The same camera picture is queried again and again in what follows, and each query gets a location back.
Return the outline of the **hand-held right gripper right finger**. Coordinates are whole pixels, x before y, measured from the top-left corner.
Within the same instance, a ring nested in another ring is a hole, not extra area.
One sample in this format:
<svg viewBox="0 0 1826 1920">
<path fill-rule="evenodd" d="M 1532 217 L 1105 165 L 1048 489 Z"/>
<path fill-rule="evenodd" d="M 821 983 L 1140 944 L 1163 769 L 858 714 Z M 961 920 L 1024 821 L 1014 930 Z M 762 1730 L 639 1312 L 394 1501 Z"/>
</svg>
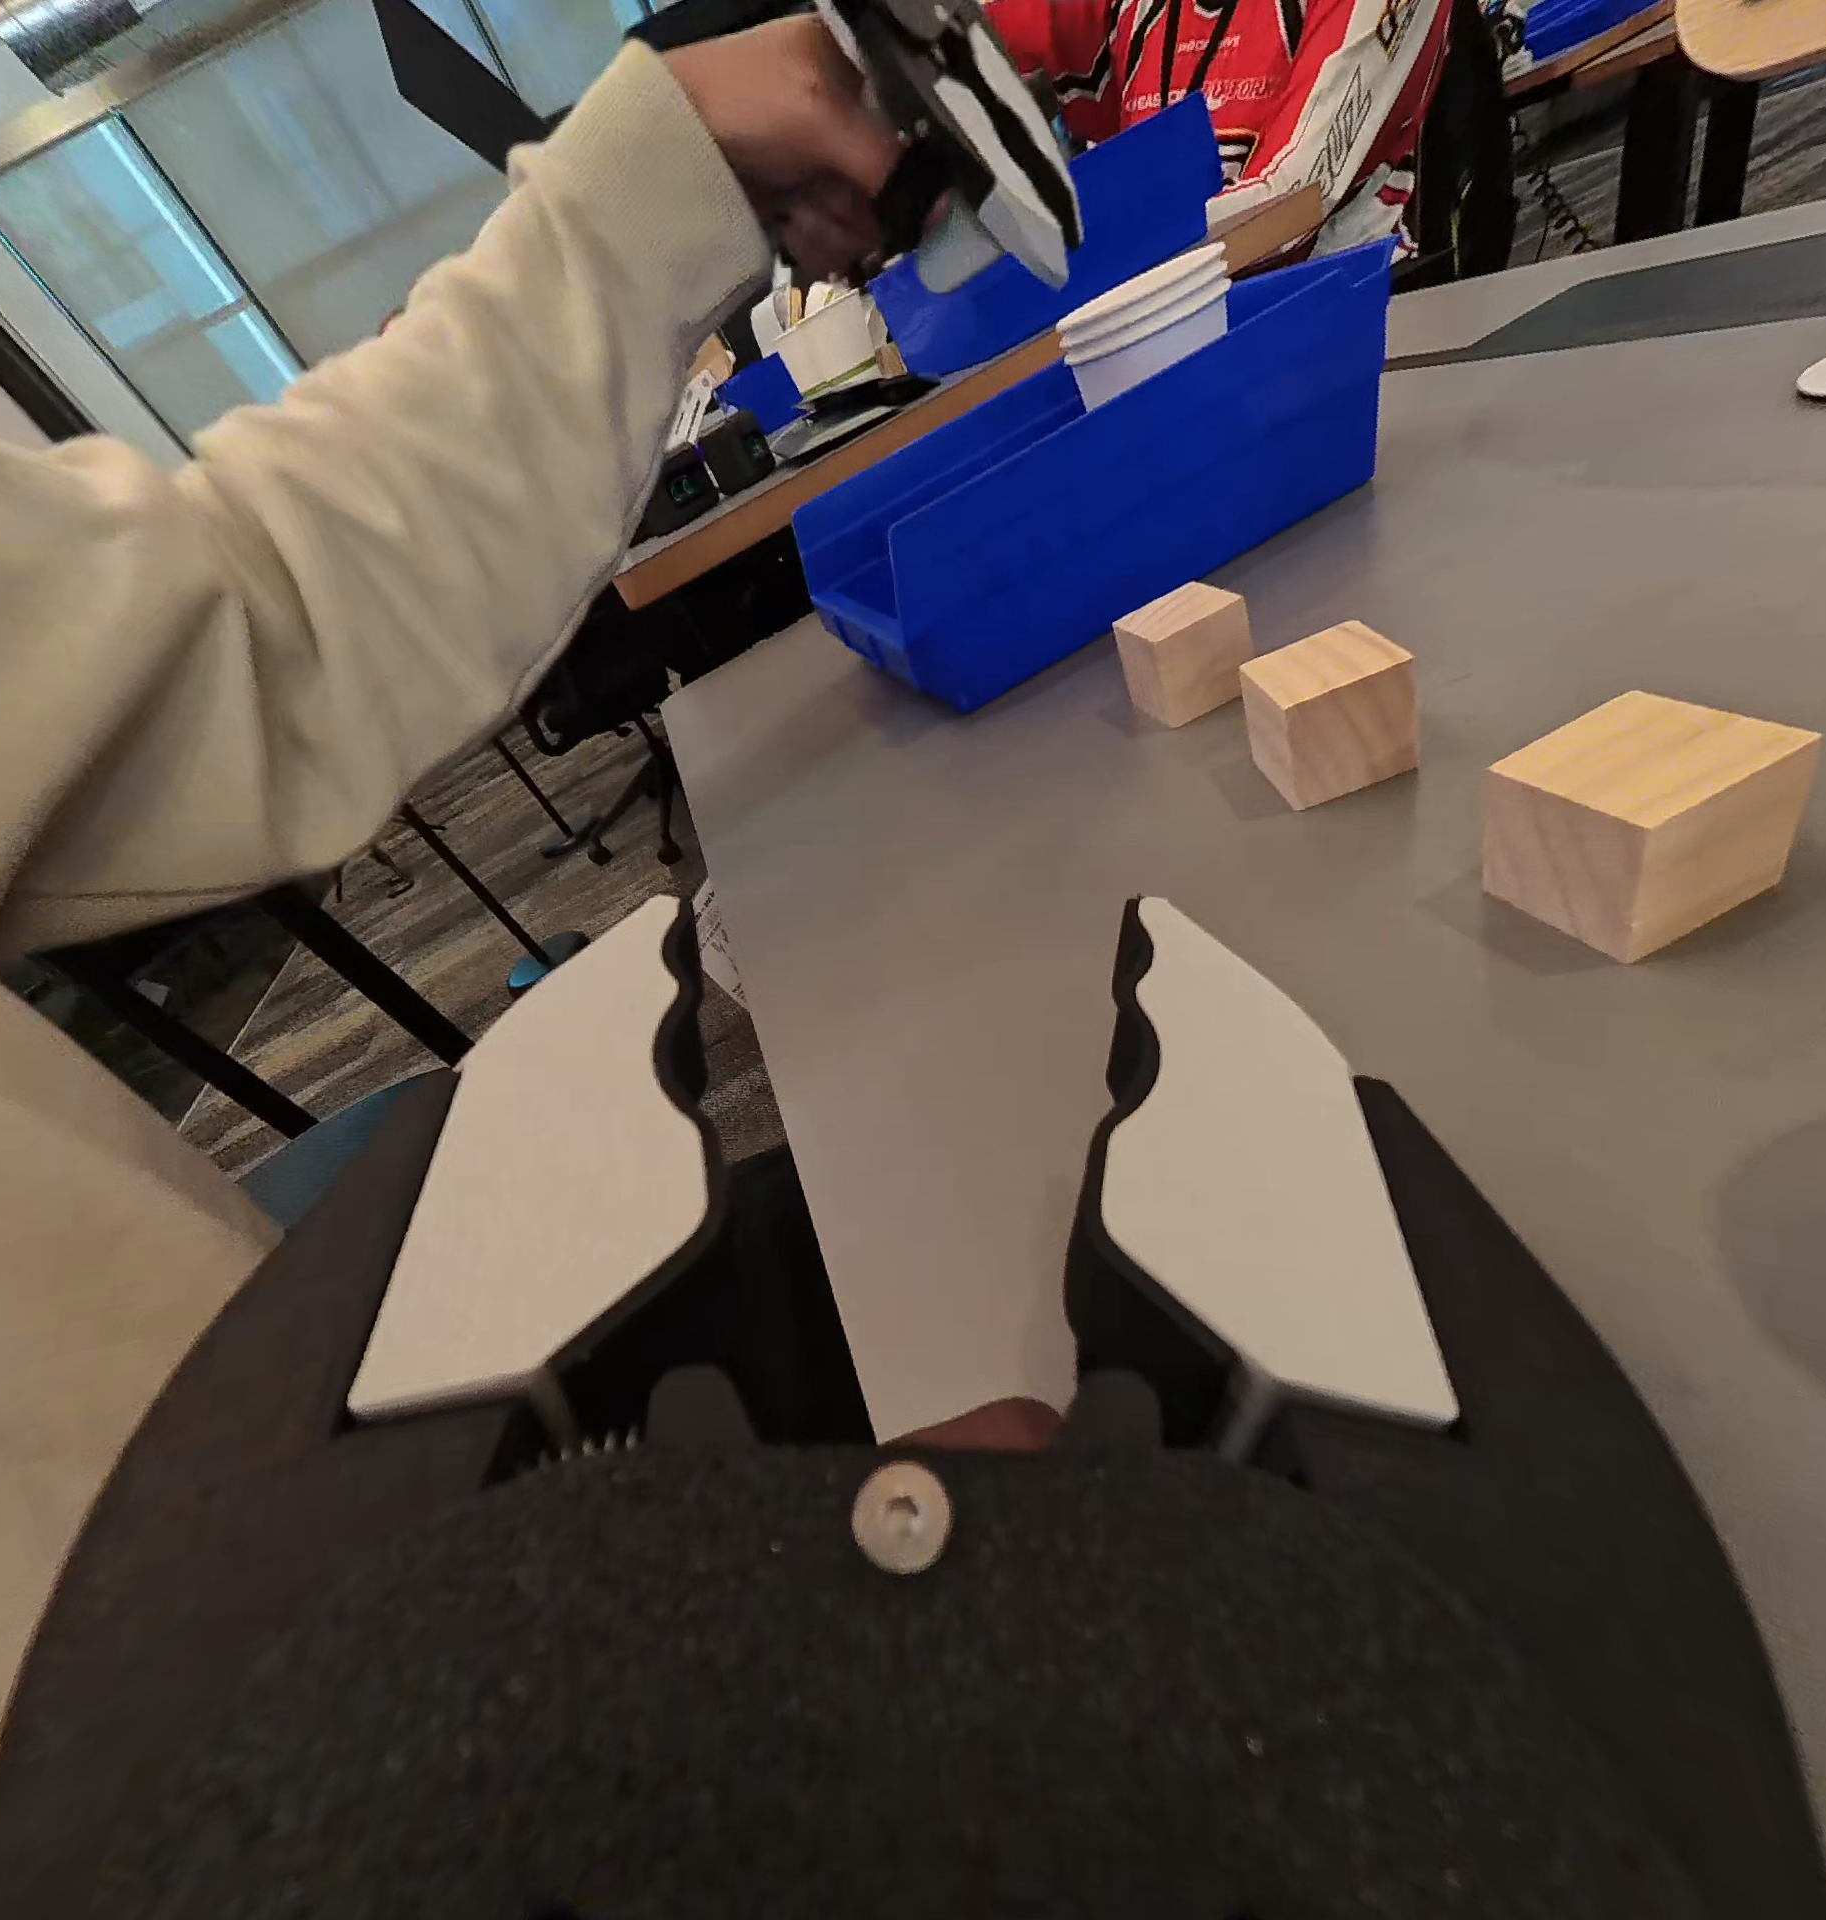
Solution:
<svg viewBox="0 0 1826 1920">
<path fill-rule="evenodd" d="M 1078 1378 L 1135 1378 L 1167 1447 L 1229 1461 L 1297 1408 L 1449 1432 L 1449 1371 L 1337 1046 L 1163 898 L 1122 911 L 1112 1006 L 1062 1288 Z"/>
</svg>

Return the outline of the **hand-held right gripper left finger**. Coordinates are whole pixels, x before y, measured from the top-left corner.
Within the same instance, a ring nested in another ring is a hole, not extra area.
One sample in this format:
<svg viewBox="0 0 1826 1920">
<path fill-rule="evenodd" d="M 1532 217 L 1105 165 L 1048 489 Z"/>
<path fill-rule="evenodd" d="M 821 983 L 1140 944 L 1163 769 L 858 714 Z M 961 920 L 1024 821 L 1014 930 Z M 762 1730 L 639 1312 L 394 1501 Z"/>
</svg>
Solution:
<svg viewBox="0 0 1826 1920">
<path fill-rule="evenodd" d="M 578 1371 L 724 1226 L 693 906 L 648 898 L 470 1051 L 349 1385 L 363 1425 L 523 1405 L 563 1457 L 634 1414 Z"/>
</svg>

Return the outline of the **stack of white paper cups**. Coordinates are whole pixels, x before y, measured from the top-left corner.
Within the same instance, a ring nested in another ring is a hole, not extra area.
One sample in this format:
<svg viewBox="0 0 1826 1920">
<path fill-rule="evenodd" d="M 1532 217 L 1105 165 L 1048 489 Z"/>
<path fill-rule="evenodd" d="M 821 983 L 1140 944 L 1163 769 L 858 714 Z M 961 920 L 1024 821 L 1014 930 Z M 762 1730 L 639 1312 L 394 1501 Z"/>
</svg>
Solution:
<svg viewBox="0 0 1826 1920">
<path fill-rule="evenodd" d="M 1092 414 L 1220 342 L 1229 283 L 1226 247 L 1209 244 L 1065 315 L 1055 342 L 1081 408 Z"/>
</svg>

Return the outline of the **person's left forearm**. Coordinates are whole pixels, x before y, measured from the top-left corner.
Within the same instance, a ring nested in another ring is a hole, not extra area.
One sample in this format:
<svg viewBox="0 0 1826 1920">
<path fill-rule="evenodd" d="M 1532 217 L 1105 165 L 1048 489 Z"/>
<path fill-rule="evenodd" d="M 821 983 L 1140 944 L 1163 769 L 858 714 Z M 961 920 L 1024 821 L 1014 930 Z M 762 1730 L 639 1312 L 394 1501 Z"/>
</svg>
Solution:
<svg viewBox="0 0 1826 1920">
<path fill-rule="evenodd" d="M 318 874 L 507 718 L 611 578 L 702 335 L 771 247 L 700 86 L 629 46 L 386 335 L 194 439 L 241 646 L 188 887 Z"/>
</svg>

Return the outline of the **wooden cube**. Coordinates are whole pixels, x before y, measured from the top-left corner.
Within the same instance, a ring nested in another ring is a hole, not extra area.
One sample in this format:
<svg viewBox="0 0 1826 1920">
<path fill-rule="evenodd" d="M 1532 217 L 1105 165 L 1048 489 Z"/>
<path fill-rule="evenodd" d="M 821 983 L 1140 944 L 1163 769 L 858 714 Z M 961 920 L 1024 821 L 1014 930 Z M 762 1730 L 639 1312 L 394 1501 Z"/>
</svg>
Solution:
<svg viewBox="0 0 1826 1920">
<path fill-rule="evenodd" d="M 1342 621 L 1238 668 L 1249 753 L 1307 811 L 1419 770 L 1413 654 Z"/>
<path fill-rule="evenodd" d="M 1241 700 L 1252 619 L 1237 591 L 1189 580 L 1122 617 L 1112 636 L 1133 710 L 1163 731 Z"/>
<path fill-rule="evenodd" d="M 1821 735 L 1627 689 L 1490 766 L 1481 888 L 1640 963 L 1780 888 Z"/>
</svg>

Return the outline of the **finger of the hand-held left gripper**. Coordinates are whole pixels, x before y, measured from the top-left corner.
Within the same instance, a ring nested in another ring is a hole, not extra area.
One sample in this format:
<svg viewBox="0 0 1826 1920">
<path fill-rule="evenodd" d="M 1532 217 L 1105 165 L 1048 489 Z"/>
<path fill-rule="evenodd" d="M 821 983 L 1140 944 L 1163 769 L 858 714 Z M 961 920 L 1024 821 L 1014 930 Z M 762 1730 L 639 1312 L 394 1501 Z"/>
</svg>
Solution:
<svg viewBox="0 0 1826 1920">
<path fill-rule="evenodd" d="M 947 38 L 935 73 L 950 196 L 987 207 L 1006 258 L 1047 289 L 1065 289 L 1081 248 L 1081 204 L 1068 163 L 997 38 Z"/>
<path fill-rule="evenodd" d="M 916 281 L 927 294 L 947 294 L 1004 261 L 997 223 L 967 196 L 935 201 L 916 247 Z"/>
</svg>

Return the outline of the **person's cream sweater torso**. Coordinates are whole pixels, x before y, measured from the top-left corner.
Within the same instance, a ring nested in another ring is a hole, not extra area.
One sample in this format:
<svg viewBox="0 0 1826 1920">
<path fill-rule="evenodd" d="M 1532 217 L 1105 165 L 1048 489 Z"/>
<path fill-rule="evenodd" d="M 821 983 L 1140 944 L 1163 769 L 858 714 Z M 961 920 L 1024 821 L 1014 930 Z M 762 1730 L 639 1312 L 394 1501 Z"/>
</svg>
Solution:
<svg viewBox="0 0 1826 1920">
<path fill-rule="evenodd" d="M 275 1240 L 0 983 L 0 1726 L 107 1474 Z"/>
</svg>

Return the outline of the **person's left hand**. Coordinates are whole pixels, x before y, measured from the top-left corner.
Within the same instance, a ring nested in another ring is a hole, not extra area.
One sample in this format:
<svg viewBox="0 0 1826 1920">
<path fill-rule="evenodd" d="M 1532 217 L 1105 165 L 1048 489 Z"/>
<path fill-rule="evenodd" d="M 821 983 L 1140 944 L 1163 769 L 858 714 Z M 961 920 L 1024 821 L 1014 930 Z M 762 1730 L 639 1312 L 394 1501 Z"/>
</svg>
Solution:
<svg viewBox="0 0 1826 1920">
<path fill-rule="evenodd" d="M 900 135 L 821 17 L 672 46 L 662 62 L 795 270 L 854 281 L 879 258 L 877 201 Z"/>
</svg>

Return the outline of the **blue plastic bin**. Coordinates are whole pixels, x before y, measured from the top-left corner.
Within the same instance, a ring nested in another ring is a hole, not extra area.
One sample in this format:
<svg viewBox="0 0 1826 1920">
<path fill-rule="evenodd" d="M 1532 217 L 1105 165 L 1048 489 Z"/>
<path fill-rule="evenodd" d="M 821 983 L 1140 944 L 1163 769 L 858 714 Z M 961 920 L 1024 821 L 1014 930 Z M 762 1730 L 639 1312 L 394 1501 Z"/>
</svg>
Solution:
<svg viewBox="0 0 1826 1920">
<path fill-rule="evenodd" d="M 823 627 L 969 714 L 1362 489 L 1395 244 L 1238 281 L 1226 333 L 1086 408 L 1062 365 L 806 499 Z"/>
<path fill-rule="evenodd" d="M 1084 247 L 1068 254 L 1062 289 L 1014 258 L 997 258 L 943 294 L 924 289 L 909 254 L 881 266 L 870 294 L 914 377 L 943 380 L 997 361 L 1117 283 L 1196 248 L 1204 204 L 1222 187 L 1209 100 L 1189 95 L 1071 158 L 1071 183 Z"/>
</svg>

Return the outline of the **teal chair seat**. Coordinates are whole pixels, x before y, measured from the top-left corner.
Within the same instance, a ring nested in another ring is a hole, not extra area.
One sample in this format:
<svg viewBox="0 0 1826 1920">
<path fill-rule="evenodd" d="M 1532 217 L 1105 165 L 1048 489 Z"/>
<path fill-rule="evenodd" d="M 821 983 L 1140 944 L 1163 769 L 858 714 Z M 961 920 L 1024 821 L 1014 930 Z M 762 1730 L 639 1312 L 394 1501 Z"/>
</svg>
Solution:
<svg viewBox="0 0 1826 1920">
<path fill-rule="evenodd" d="M 421 1088 L 447 1092 L 451 1068 L 415 1072 L 381 1092 L 365 1092 L 346 1109 L 315 1121 L 240 1175 L 240 1190 L 280 1231 L 301 1224 L 334 1181 L 368 1149 L 396 1102 Z"/>
</svg>

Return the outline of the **white cup holding utensils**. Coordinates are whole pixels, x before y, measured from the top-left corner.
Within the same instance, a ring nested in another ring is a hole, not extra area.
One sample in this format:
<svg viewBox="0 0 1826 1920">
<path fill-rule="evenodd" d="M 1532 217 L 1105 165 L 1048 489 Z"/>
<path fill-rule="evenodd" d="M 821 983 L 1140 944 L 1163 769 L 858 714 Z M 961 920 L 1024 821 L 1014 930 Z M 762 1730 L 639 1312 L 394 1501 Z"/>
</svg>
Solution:
<svg viewBox="0 0 1826 1920">
<path fill-rule="evenodd" d="M 801 402 L 877 380 L 890 339 L 872 294 L 848 283 L 777 286 L 750 303 L 750 331 Z"/>
</svg>

